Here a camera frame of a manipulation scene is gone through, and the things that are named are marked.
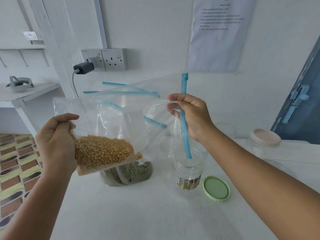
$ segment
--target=hand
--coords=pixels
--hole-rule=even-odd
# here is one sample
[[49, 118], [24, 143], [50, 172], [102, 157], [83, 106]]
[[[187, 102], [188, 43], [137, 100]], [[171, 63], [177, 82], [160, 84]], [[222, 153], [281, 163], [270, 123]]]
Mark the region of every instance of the hand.
[[35, 136], [42, 156], [44, 175], [71, 177], [77, 168], [75, 143], [69, 129], [75, 128], [70, 120], [78, 118], [78, 115], [72, 113], [52, 117]]
[[177, 101], [177, 103], [167, 104], [168, 111], [175, 115], [177, 112], [174, 109], [182, 108], [186, 114], [190, 136], [201, 143], [205, 132], [215, 127], [211, 121], [206, 102], [184, 93], [170, 94], [168, 99], [170, 101]]

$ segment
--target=jar mouth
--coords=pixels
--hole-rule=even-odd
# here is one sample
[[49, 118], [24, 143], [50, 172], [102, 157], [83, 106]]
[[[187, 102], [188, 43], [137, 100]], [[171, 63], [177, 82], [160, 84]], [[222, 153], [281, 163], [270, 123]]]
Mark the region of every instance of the jar mouth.
[[189, 169], [189, 170], [196, 170], [202, 166], [202, 158], [200, 153], [194, 149], [190, 149], [192, 159], [188, 159], [186, 157], [180, 158], [180, 157], [174, 157], [173, 163], [177, 166], [179, 169]]

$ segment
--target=forearm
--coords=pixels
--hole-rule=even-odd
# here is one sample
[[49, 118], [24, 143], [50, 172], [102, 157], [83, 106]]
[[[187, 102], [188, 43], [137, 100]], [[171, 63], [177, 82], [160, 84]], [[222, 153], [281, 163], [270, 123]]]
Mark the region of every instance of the forearm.
[[201, 142], [279, 239], [320, 236], [320, 194], [255, 157], [214, 127], [206, 130]]
[[42, 173], [1, 239], [50, 239], [69, 180], [70, 177]]

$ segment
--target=gray cable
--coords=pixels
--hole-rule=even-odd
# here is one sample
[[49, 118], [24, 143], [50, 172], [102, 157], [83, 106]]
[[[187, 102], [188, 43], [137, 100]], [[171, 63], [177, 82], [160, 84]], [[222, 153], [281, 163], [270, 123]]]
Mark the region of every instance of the gray cable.
[[75, 73], [77, 73], [77, 72], [80, 72], [80, 70], [79, 70], [79, 69], [76, 69], [76, 70], [72, 73], [72, 85], [73, 85], [73, 88], [74, 88], [75, 94], [77, 95], [77, 97], [79, 97], [79, 95], [78, 95], [78, 93], [77, 93], [76, 86], [75, 86], [75, 82], [74, 82], [74, 80], [73, 80], [74, 75], [75, 75]]

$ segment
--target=blue door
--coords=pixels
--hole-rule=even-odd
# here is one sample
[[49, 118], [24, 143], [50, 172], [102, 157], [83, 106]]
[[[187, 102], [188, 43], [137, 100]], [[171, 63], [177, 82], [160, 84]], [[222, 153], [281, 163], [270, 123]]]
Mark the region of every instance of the blue door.
[[320, 145], [320, 38], [271, 130], [283, 140]]

